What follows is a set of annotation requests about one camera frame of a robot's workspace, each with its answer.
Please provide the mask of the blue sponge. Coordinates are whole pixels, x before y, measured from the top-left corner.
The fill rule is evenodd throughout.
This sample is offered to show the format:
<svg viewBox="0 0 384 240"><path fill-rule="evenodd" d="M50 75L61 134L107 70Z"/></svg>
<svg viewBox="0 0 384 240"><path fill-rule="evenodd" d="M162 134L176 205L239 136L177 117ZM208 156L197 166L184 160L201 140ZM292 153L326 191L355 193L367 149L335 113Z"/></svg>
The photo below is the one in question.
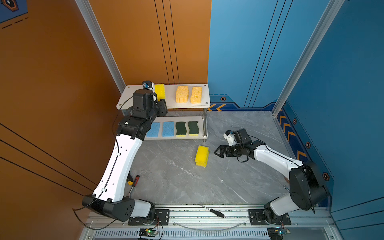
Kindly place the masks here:
<svg viewBox="0 0 384 240"><path fill-rule="evenodd" d="M146 137L147 138L157 138L159 136L161 123L154 122L151 125L151 129L147 132Z"/></svg>
<svg viewBox="0 0 384 240"><path fill-rule="evenodd" d="M163 122L162 137L173 137L175 131L175 122Z"/></svg>

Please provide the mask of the green yellow scouring sponge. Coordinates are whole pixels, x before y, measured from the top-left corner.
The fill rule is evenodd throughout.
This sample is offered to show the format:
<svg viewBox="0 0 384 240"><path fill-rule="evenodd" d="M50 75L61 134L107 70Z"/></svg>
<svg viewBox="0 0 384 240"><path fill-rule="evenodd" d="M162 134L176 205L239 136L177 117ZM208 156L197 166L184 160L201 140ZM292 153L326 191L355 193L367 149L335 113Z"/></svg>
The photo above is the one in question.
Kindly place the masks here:
<svg viewBox="0 0 384 240"><path fill-rule="evenodd" d="M176 122L176 137L185 137L187 135L187 128L185 122Z"/></svg>
<svg viewBox="0 0 384 240"><path fill-rule="evenodd" d="M198 126L198 121L189 121L188 122L188 127L189 127L189 135L190 136L198 136L199 133L200 133L200 129L199 129L199 126Z"/></svg>

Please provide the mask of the orange yellow sponge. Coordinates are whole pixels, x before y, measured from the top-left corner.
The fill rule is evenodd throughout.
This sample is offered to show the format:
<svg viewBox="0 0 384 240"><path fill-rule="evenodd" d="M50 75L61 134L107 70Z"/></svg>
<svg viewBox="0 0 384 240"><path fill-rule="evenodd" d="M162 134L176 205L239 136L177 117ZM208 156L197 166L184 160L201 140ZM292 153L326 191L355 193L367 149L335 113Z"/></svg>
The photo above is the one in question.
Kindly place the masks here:
<svg viewBox="0 0 384 240"><path fill-rule="evenodd" d="M189 99L189 87L188 86L178 86L176 91L176 103L184 104L187 103Z"/></svg>
<svg viewBox="0 0 384 240"><path fill-rule="evenodd" d="M202 87L193 87L190 102L191 104L200 104L202 102Z"/></svg>

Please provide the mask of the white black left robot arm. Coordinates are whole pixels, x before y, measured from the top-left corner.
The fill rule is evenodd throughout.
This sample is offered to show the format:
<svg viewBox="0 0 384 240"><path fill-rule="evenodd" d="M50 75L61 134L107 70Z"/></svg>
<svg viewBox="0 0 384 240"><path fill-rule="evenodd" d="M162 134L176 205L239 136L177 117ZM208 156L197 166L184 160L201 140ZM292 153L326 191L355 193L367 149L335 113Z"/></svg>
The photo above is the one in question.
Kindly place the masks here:
<svg viewBox="0 0 384 240"><path fill-rule="evenodd" d="M157 99L152 89L140 89L133 93L130 114L118 125L115 145L101 181L91 195L83 198L84 208L100 215L127 221L142 218L152 222L155 205L148 201L135 200L125 196L125 186L134 158L141 147L152 123L168 111L166 101Z"/></svg>

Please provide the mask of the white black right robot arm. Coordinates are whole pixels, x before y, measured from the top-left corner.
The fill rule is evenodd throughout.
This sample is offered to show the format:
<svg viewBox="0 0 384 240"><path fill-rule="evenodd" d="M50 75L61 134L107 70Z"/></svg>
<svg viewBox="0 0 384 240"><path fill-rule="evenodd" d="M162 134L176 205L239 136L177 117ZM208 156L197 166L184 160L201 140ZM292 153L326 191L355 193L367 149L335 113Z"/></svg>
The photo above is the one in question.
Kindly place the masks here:
<svg viewBox="0 0 384 240"><path fill-rule="evenodd" d="M228 143L215 150L218 157L235 157L238 160L245 156L247 158L243 163L249 159L262 162L288 179L289 193L264 206L263 220L268 224L279 223L282 216L289 212L313 210L330 195L315 163L305 163L278 153L258 138L253 141L245 129L226 131L224 138Z"/></svg>

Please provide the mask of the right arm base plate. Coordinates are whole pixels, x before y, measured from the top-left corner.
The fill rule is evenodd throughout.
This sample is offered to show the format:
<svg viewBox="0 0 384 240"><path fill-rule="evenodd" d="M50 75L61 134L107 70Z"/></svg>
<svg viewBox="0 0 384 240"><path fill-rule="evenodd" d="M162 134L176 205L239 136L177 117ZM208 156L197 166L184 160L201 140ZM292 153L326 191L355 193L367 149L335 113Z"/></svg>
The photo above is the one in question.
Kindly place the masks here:
<svg viewBox="0 0 384 240"><path fill-rule="evenodd" d="M292 224L288 213L277 216L273 212L264 209L249 209L249 219L252 226L267 226L267 225L285 225Z"/></svg>

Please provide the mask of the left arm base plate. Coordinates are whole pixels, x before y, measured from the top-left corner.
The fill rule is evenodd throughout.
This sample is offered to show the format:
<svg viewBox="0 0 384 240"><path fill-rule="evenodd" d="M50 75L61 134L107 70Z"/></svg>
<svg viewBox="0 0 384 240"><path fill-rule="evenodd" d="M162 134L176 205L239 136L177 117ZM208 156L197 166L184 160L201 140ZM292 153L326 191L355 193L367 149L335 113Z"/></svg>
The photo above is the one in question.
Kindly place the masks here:
<svg viewBox="0 0 384 240"><path fill-rule="evenodd" d="M129 226L152 226L156 225L158 221L161 226L167 226L170 219L170 210L169 209L154 209L151 210L147 217L135 217L129 218Z"/></svg>

